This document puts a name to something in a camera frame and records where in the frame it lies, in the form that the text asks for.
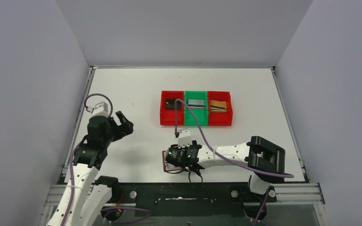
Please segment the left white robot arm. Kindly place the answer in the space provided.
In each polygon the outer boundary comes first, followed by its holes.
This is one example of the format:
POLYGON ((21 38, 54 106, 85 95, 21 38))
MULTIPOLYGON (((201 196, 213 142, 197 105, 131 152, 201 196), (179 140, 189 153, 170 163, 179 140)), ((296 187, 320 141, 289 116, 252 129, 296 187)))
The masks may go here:
POLYGON ((71 153, 69 181, 47 225, 90 226, 105 203, 120 198, 117 178, 97 177, 108 147, 133 133, 133 123, 121 111, 115 114, 119 124, 105 111, 92 114, 87 134, 71 153))

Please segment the red leather card holder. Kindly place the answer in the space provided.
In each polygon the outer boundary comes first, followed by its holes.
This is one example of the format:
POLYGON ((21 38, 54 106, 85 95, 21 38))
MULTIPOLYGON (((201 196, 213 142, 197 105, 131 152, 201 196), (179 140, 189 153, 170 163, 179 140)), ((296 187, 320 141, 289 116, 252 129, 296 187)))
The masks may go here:
POLYGON ((162 151, 163 171, 169 174, 180 174, 184 171, 180 155, 176 151, 162 151))

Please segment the gold VIP card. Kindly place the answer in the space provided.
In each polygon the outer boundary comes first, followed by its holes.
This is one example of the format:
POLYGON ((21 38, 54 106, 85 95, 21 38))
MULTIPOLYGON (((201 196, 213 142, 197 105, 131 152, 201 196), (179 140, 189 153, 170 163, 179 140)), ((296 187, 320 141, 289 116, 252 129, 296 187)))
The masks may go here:
POLYGON ((218 108, 218 109, 226 109, 227 108, 227 102, 225 101, 217 101, 217 100, 211 100, 210 106, 212 108, 218 108))

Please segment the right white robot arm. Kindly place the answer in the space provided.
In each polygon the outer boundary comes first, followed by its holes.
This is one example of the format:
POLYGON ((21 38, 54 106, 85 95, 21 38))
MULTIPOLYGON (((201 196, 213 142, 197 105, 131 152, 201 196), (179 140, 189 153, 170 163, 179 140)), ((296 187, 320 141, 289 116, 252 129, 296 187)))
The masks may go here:
POLYGON ((272 184, 293 178, 285 173, 285 150, 260 136, 229 146, 200 145, 195 140, 185 145, 174 144, 165 151, 164 162, 197 175, 217 166, 238 166, 251 171, 246 194, 253 201, 260 200, 272 184))

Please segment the black VIP card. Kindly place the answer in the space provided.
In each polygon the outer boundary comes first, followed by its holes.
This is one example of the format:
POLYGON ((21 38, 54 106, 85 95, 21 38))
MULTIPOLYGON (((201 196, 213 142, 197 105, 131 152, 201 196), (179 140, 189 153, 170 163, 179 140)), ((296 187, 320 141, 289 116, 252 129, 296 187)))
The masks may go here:
POLYGON ((165 99, 165 109, 166 110, 181 110, 182 103, 180 101, 176 101, 176 99, 165 99))

